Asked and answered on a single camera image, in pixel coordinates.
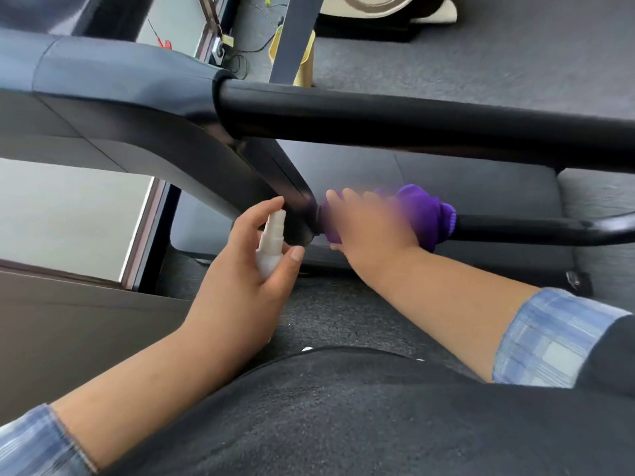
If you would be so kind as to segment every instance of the yellow trash can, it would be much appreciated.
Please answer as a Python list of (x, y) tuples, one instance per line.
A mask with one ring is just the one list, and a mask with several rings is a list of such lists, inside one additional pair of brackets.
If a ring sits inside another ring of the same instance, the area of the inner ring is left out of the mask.
[[(279, 26), (275, 31), (274, 39), (269, 47), (269, 59), (272, 64), (275, 60), (275, 53), (277, 52), (277, 46), (280, 43), (281, 35), (282, 26)], [(298, 73), (293, 81), (293, 85), (297, 87), (310, 88), (313, 86), (313, 42), (315, 39), (316, 33), (315, 31), (312, 31), (311, 37), (309, 38), (309, 44), (307, 45), (307, 49), (304, 51), (304, 56), (300, 62), (300, 68), (298, 69)]]

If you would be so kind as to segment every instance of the spray bottle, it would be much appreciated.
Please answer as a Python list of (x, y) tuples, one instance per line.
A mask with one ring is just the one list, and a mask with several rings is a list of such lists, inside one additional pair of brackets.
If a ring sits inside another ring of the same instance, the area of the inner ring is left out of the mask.
[(265, 279), (273, 273), (282, 259), (282, 244), (284, 242), (284, 217), (286, 212), (280, 210), (267, 218), (265, 230), (260, 238), (260, 245), (256, 250), (256, 267)]

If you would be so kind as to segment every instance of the gray carpet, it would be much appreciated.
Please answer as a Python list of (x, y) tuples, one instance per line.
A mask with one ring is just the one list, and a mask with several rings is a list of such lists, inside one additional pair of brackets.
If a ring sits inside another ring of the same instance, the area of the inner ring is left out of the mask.
[[(274, 4), (286, 0), (272, 0)], [(408, 44), (317, 39), (317, 87), (525, 108), (635, 117), (635, 0), (456, 0), (459, 22), (425, 26)], [(242, 0), (233, 35), (260, 48), (274, 26)], [(273, 23), (284, 7), (265, 9)], [(228, 60), (242, 77), (266, 81), (267, 50)], [(635, 207), (633, 176), (565, 170), (565, 213), (614, 215)], [(596, 298), (635, 310), (635, 247), (576, 250)], [(191, 298), (205, 267), (171, 251), (157, 292)], [(261, 357), (325, 344), (370, 345), (461, 368), (451, 355), (355, 278), (300, 279), (271, 346)]]

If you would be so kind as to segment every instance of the blue plaid shirt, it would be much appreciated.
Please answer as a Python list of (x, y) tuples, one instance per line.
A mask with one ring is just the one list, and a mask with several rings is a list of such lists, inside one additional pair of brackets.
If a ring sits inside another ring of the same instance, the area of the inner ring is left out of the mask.
[[(570, 388), (599, 338), (622, 309), (560, 289), (543, 289), (519, 309), (503, 336), (496, 383)], [(95, 467), (53, 410), (37, 406), (0, 428), (0, 476), (86, 476)]]

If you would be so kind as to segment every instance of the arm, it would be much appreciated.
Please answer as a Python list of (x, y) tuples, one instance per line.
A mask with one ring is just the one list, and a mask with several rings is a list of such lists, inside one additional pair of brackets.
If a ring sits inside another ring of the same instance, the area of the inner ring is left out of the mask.
[(341, 250), (357, 274), (485, 381), (520, 306), (540, 289), (418, 247), (390, 200), (350, 189), (326, 194)]
[(181, 328), (52, 404), (98, 468), (227, 384), (269, 341), (304, 255), (287, 250), (265, 282), (255, 268), (257, 229), (282, 203), (236, 220)]

